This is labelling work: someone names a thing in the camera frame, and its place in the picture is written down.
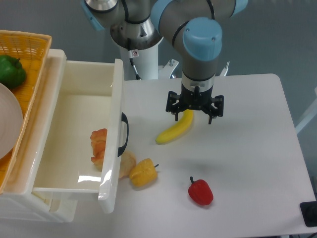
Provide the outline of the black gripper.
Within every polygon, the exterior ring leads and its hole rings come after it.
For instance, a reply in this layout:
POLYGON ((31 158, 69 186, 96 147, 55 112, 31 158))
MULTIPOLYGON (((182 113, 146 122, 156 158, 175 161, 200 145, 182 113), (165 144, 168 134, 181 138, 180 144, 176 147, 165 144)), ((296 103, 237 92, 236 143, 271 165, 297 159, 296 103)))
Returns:
POLYGON ((197 86, 193 91, 181 85, 181 94, 169 91, 165 111, 175 116, 178 121, 178 114, 187 109, 200 110, 209 116, 208 124, 216 117, 222 117, 224 112, 224 96, 211 97, 213 86, 204 92, 197 86))

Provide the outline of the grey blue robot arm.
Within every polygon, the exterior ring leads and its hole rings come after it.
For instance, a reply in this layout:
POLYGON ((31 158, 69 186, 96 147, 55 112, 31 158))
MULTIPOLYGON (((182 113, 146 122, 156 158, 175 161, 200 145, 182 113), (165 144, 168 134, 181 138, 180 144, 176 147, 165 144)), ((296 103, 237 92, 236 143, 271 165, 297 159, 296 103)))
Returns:
POLYGON ((222 48, 220 21, 244 10, 245 0, 83 0, 96 30, 108 28, 119 47, 127 80, 169 77, 158 65, 167 40, 182 56, 181 93, 169 92, 166 111, 223 116, 224 97, 211 95, 222 48))

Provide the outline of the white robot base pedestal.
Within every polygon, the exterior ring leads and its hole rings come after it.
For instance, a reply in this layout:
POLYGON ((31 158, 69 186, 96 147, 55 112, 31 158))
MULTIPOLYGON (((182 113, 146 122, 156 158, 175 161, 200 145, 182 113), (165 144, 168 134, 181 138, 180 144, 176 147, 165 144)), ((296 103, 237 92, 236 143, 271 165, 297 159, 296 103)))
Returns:
POLYGON ((114 24, 110 34, 120 51, 125 80, 175 78, 179 61, 170 59, 166 65, 159 65, 159 44, 163 37, 149 18, 137 24, 125 20, 114 24))

